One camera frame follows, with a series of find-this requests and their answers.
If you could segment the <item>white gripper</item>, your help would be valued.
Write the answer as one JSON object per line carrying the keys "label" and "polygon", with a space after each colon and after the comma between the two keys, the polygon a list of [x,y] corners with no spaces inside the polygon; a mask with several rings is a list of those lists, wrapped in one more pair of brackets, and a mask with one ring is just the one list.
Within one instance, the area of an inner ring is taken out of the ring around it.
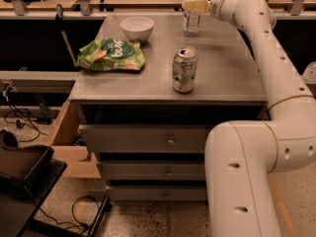
{"label": "white gripper", "polygon": [[232,21],[239,0],[184,0],[182,8],[186,14],[193,12],[198,14],[210,15],[219,21]]}

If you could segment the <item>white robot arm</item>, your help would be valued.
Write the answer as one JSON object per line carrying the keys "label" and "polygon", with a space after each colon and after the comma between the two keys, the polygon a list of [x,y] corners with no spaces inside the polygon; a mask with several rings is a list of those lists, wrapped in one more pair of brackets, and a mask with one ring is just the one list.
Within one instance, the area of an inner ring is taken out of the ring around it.
{"label": "white robot arm", "polygon": [[207,137],[212,237],[281,237],[268,175],[316,161],[316,100],[274,35],[277,20],[265,0],[184,0],[182,6],[247,36],[270,114],[221,123]]}

